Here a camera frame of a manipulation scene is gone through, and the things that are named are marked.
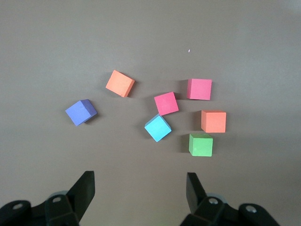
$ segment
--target purple-blue cube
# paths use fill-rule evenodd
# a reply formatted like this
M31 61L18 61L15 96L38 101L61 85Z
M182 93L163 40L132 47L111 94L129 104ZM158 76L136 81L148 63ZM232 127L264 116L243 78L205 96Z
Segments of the purple-blue cube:
M86 99L76 102L66 110L66 113L71 118L72 122L78 126L96 115L97 111L91 102Z

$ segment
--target orange cube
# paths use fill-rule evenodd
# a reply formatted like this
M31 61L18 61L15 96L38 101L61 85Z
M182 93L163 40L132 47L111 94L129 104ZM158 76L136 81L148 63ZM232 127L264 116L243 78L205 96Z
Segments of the orange cube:
M206 133L225 133L226 112L220 110L203 110L201 128Z
M106 88L122 97L127 97L135 80L127 77L126 75L113 71Z

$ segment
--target gray floor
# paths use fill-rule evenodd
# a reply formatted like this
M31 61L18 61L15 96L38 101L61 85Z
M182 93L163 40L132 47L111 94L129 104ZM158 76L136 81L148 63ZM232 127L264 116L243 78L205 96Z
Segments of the gray floor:
M105 88L114 69L136 80L128 98ZM213 79L212 100L186 99L189 78ZM300 84L300 0L0 0L0 206L94 170L82 226L177 226L196 172L234 208L299 225ZM180 111L156 143L144 124L170 91ZM64 111L86 98L99 114L75 127ZM228 113L211 158L188 153L202 109Z

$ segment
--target cube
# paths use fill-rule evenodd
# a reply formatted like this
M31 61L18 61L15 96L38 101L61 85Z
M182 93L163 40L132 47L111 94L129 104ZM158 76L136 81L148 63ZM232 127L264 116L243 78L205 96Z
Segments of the cube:
M92 106L91 102L86 99L76 102L66 110L66 113L71 118L72 122L78 126L96 115L97 111Z
M206 133L225 133L226 112L220 110L203 110L201 128Z
M169 124L159 114L145 124L145 129L156 142L160 141L163 137L171 132Z
M189 134L189 152L192 156L212 156L213 138L208 134Z
M135 80L114 70L106 85L106 88L121 97L127 97L134 82Z
M155 102L158 108L159 115L165 115L179 111L174 92L165 93L155 97Z
M211 79L189 79L187 98L193 100L210 100Z

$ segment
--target green cube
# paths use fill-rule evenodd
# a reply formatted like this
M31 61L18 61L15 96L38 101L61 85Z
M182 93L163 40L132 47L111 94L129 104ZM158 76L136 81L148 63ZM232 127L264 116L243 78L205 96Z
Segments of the green cube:
M189 151L192 156L212 156L213 138L208 134L190 134Z

